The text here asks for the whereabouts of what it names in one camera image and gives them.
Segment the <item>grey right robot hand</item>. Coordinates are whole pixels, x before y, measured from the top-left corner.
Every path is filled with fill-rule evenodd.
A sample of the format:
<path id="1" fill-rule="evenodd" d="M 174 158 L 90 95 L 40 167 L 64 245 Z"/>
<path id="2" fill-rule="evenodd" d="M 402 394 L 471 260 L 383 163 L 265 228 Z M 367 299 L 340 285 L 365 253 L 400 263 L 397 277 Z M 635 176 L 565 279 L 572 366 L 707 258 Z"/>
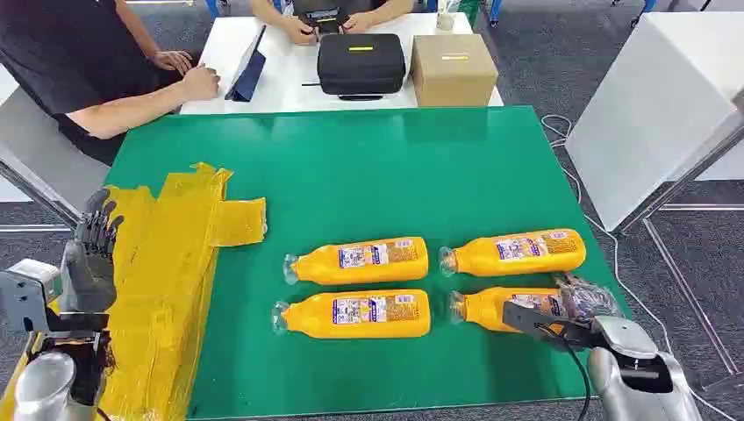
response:
<path id="1" fill-rule="evenodd" d="M 556 273 L 553 280 L 557 288 L 548 293 L 517 294 L 505 301 L 503 324 L 558 349 L 604 345 L 598 320 L 625 316 L 615 296 L 570 272 Z"/>

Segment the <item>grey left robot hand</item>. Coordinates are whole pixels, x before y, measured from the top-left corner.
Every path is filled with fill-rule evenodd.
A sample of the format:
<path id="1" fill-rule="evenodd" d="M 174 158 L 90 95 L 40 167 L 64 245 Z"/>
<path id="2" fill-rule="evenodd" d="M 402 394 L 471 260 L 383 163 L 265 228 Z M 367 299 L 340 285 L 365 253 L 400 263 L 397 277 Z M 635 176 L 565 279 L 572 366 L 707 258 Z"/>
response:
<path id="1" fill-rule="evenodd" d="M 124 217 L 111 215 L 117 203 L 110 195 L 104 188 L 87 199 L 75 234 L 65 245 L 59 298 L 62 312 L 104 312 L 116 301 L 113 252 Z"/>

